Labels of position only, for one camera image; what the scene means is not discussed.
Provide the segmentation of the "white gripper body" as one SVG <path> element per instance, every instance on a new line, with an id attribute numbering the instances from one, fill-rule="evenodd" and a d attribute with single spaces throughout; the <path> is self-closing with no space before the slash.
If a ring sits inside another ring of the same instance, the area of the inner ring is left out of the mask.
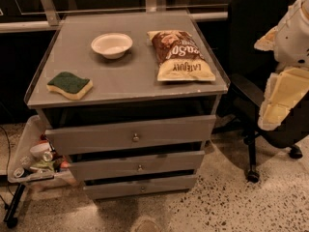
<path id="1" fill-rule="evenodd" d="M 272 51 L 274 49 L 276 34 L 277 27 L 274 26 L 254 43 L 254 48 L 262 51 Z"/>

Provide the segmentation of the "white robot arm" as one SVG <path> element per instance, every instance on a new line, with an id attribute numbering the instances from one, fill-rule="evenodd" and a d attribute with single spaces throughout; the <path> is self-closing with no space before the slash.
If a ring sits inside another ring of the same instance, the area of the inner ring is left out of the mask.
<path id="1" fill-rule="evenodd" d="M 309 0 L 296 0 L 254 47 L 272 51 L 278 62 L 267 80 L 258 125 L 273 131 L 309 92 Z"/>

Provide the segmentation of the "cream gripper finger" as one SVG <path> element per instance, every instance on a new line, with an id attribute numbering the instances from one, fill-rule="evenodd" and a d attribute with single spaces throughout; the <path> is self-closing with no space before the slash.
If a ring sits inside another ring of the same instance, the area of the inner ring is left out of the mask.
<path id="1" fill-rule="evenodd" d="M 308 92 L 308 69 L 288 67 L 281 73 L 272 73 L 259 112 L 259 128 L 273 131 L 279 127 Z"/>

